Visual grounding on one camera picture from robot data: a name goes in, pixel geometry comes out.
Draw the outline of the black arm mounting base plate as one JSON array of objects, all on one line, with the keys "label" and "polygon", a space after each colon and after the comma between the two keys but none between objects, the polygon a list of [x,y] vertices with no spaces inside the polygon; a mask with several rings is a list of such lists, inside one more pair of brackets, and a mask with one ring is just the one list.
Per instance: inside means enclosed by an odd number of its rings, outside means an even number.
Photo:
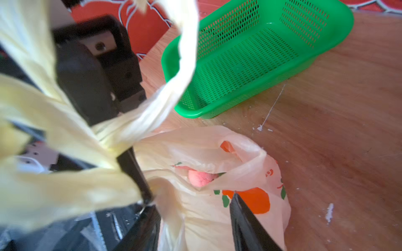
[{"label": "black arm mounting base plate", "polygon": [[140,217],[137,204],[58,221],[25,233],[1,227],[2,251],[112,251]]}]

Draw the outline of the green plastic basket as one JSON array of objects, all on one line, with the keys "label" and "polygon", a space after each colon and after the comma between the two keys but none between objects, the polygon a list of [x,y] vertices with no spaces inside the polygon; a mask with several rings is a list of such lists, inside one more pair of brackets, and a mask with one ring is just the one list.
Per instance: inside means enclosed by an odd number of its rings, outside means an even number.
[{"label": "green plastic basket", "polygon": [[309,68],[353,24],[340,1],[230,1],[201,20],[195,74],[175,110],[213,118]]}]

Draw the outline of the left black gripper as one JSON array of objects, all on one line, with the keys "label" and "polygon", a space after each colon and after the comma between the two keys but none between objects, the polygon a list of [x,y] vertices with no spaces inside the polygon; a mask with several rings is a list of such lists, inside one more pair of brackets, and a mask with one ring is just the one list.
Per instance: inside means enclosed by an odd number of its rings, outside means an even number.
[{"label": "left black gripper", "polygon": [[89,126],[134,110],[146,93],[127,30],[102,16],[53,31],[58,84]]}]

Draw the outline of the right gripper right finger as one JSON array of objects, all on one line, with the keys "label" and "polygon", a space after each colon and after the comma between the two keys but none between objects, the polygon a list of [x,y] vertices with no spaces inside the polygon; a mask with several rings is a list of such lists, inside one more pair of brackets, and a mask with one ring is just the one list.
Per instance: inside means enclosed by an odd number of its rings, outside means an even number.
[{"label": "right gripper right finger", "polygon": [[236,251],[281,250],[238,193],[234,193],[229,209]]}]

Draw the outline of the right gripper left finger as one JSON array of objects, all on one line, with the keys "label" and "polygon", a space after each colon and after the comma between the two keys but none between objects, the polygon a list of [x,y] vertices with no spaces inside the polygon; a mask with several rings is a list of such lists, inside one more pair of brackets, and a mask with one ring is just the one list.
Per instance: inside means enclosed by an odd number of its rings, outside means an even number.
[{"label": "right gripper left finger", "polygon": [[117,160],[123,172],[137,184],[142,202],[138,203],[140,208],[138,220],[114,250],[156,251],[158,249],[161,217],[156,206],[151,204],[154,199],[153,193],[140,169],[133,149],[125,151]]}]

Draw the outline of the white orange-print plastic bag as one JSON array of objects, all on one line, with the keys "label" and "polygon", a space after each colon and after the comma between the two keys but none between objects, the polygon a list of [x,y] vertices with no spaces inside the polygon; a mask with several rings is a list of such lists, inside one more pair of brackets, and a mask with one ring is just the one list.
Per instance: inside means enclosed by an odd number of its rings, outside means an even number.
[{"label": "white orange-print plastic bag", "polygon": [[31,79],[1,75],[1,225],[31,232],[135,203],[161,215],[160,251],[286,250],[290,204],[274,158],[223,126],[153,134],[196,67],[195,1],[161,1],[179,71],[137,109],[89,125],[57,83],[49,1],[1,1],[1,46]]}]

